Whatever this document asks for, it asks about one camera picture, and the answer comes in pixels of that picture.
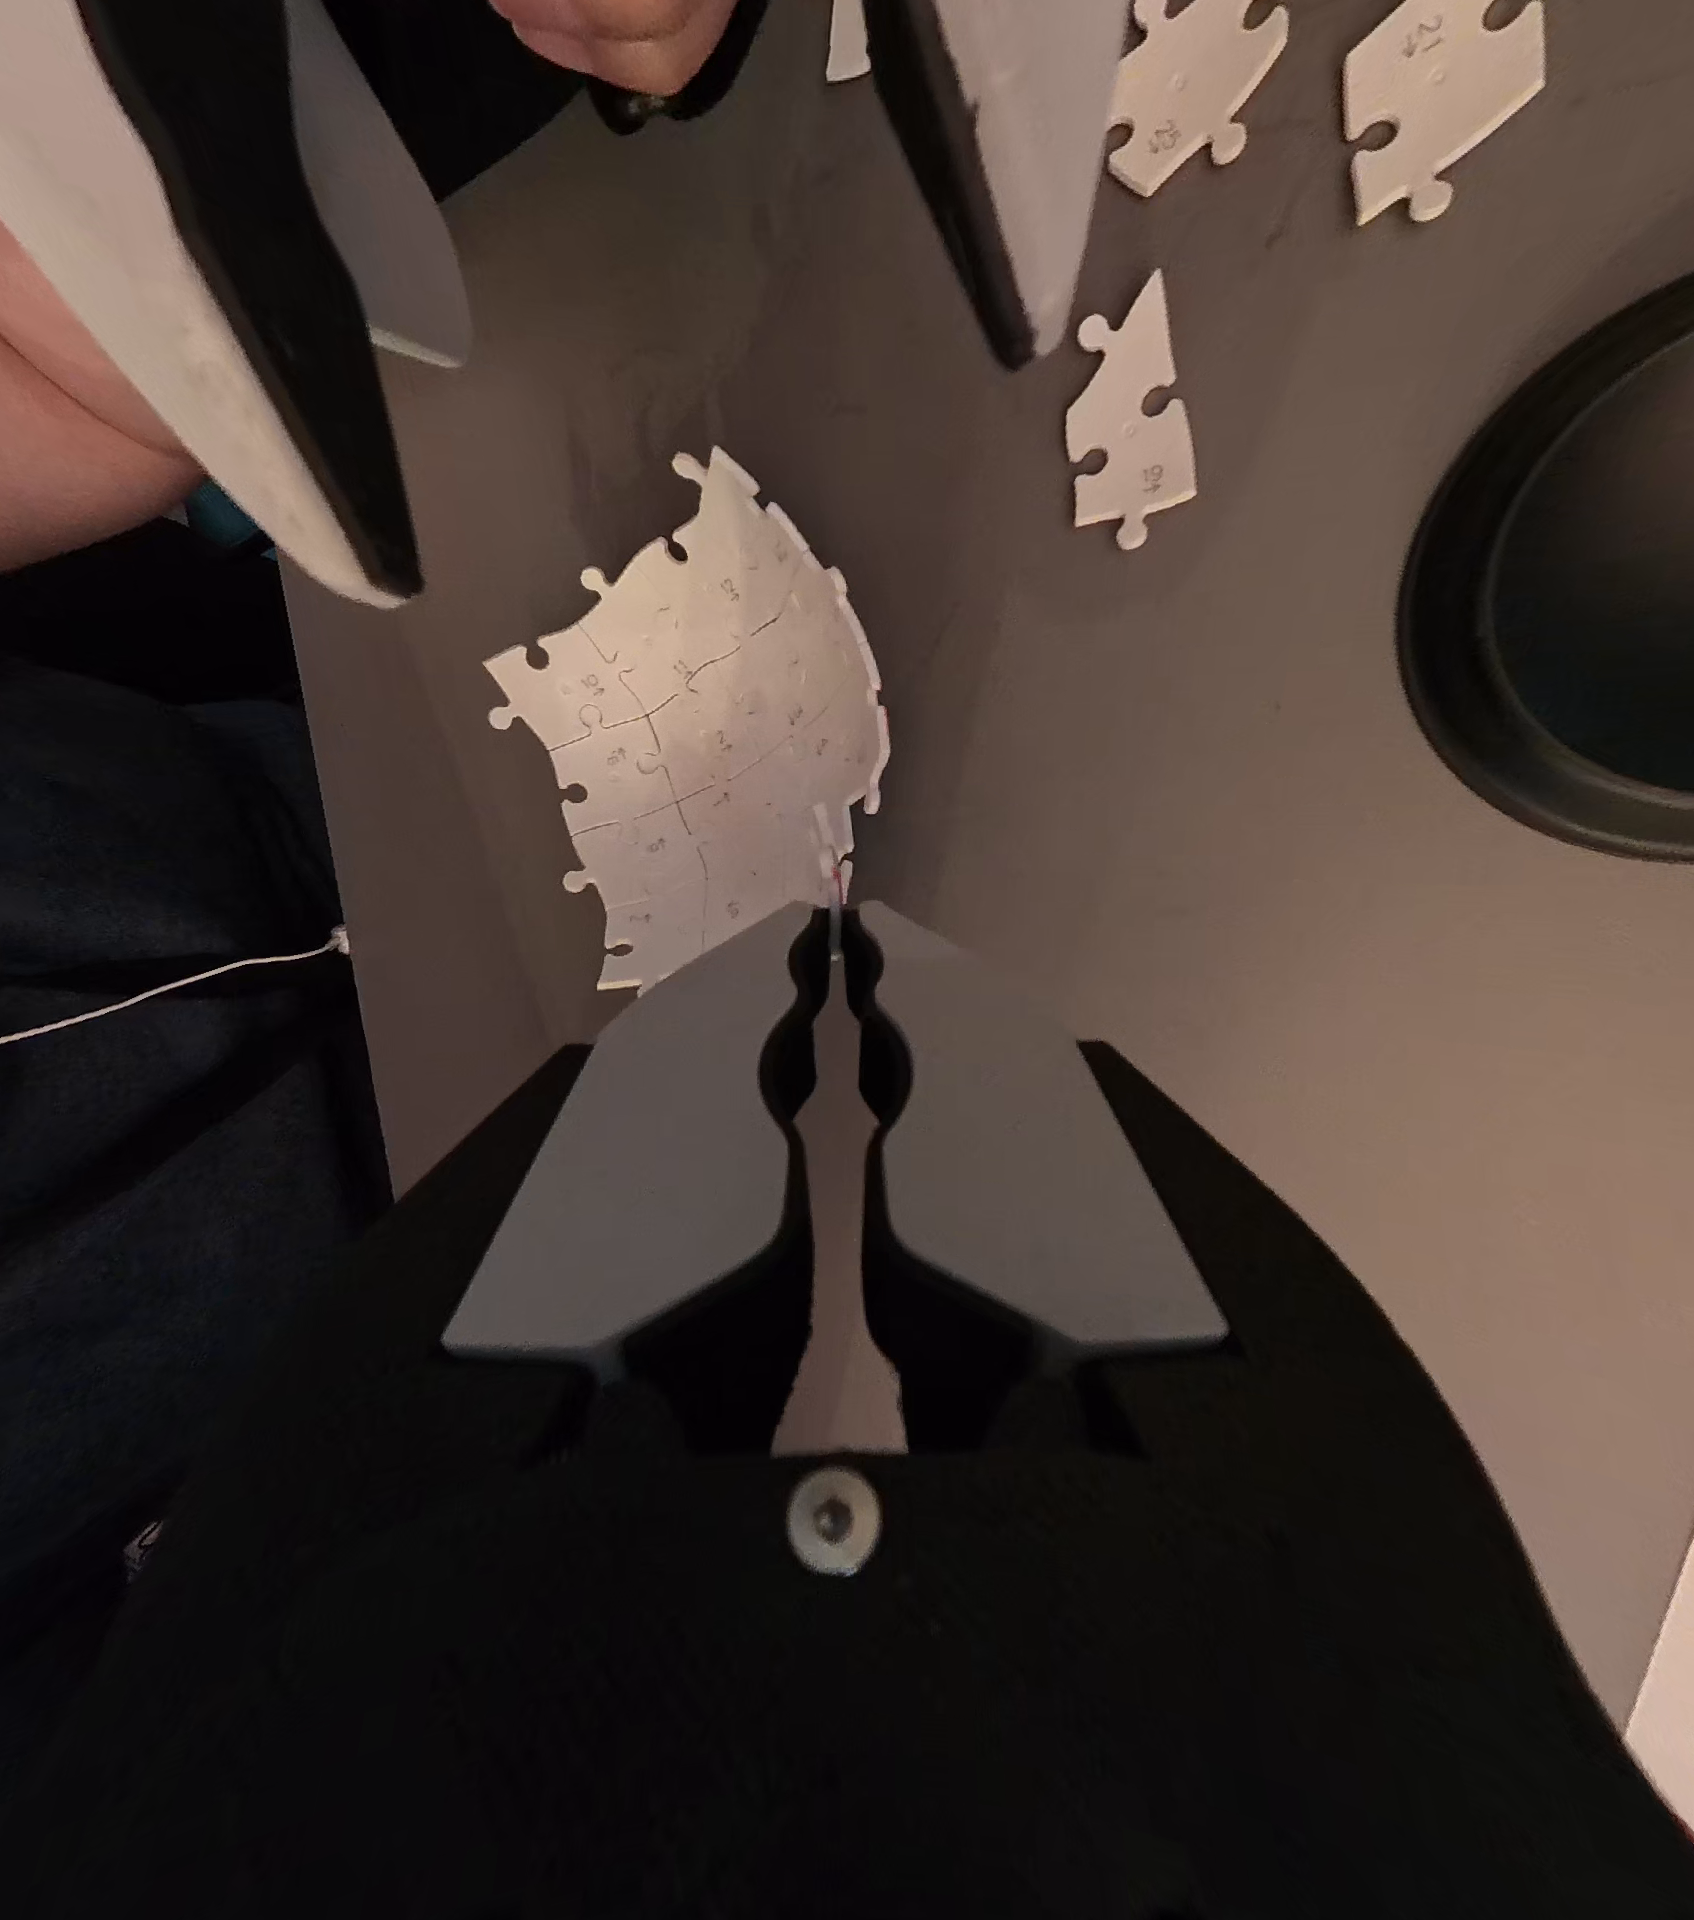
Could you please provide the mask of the assembled white puzzle section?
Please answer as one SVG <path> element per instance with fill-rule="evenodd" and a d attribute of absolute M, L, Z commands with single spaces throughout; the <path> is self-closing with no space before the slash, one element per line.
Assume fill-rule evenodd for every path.
<path fill-rule="evenodd" d="M 822 848 L 877 811 L 887 712 L 845 578 L 727 455 L 674 455 L 697 515 L 597 604 L 486 659 L 488 729 L 527 729 L 565 793 L 569 892 L 604 909 L 599 994 L 669 970 L 788 902 L 822 909 Z"/>

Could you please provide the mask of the black round ball stand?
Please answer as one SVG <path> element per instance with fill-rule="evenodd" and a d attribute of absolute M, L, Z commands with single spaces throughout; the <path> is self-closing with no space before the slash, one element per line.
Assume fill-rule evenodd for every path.
<path fill-rule="evenodd" d="M 1569 341 L 1471 436 L 1392 630 L 1408 713 L 1477 800 L 1694 868 L 1694 276 Z"/>

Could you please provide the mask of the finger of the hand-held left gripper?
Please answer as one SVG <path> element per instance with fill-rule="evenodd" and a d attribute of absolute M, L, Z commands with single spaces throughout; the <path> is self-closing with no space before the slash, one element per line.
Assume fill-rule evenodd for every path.
<path fill-rule="evenodd" d="M 1001 373 L 1078 309 L 1121 0 L 869 0 L 869 78 Z"/>
<path fill-rule="evenodd" d="M 455 373 L 472 311 L 325 6 L 0 0 L 0 226 L 284 561 L 421 595 L 374 349 Z"/>

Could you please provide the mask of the scattered loose puzzle pieces group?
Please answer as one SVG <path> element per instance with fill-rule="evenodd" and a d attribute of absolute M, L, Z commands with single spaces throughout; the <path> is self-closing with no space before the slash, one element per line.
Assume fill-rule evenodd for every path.
<path fill-rule="evenodd" d="M 1102 171 L 1133 196 L 1156 196 L 1193 154 L 1230 164 L 1247 150 L 1239 111 L 1272 74 L 1291 7 L 1198 0 L 1125 6 L 1125 49 L 1107 107 Z M 864 6 L 829 6 L 829 84 L 869 78 Z M 1545 6 L 1392 6 L 1342 59 L 1342 136 L 1349 210 L 1372 226 L 1404 208 L 1437 219 L 1451 171 L 1515 121 L 1548 84 Z M 1173 395 L 1173 320 L 1165 271 L 1150 271 L 1121 320 L 1081 317 L 1078 349 L 1095 358 L 1067 403 L 1062 447 L 1078 466 L 1078 528 L 1107 523 L 1121 552 L 1150 539 L 1150 517 L 1193 499 L 1193 439 Z"/>

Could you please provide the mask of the person's left hand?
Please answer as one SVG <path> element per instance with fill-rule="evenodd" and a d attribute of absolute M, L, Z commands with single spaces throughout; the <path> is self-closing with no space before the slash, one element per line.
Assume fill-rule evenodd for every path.
<path fill-rule="evenodd" d="M 734 0 L 495 0 L 513 38 L 580 78 L 677 97 L 723 41 Z"/>

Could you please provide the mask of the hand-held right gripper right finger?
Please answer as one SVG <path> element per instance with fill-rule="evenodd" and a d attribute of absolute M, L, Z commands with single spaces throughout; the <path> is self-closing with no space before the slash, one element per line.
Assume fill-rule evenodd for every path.
<path fill-rule="evenodd" d="M 887 902 L 845 915 L 864 1323 L 905 1381 L 1209 1351 L 1225 1318 L 1078 1036 Z"/>

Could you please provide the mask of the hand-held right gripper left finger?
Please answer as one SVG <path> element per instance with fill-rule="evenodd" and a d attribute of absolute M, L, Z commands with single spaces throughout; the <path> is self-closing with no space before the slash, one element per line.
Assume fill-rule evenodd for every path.
<path fill-rule="evenodd" d="M 802 1221 L 829 909 L 669 970 L 587 1055 L 442 1328 L 472 1359 L 610 1359 Z"/>

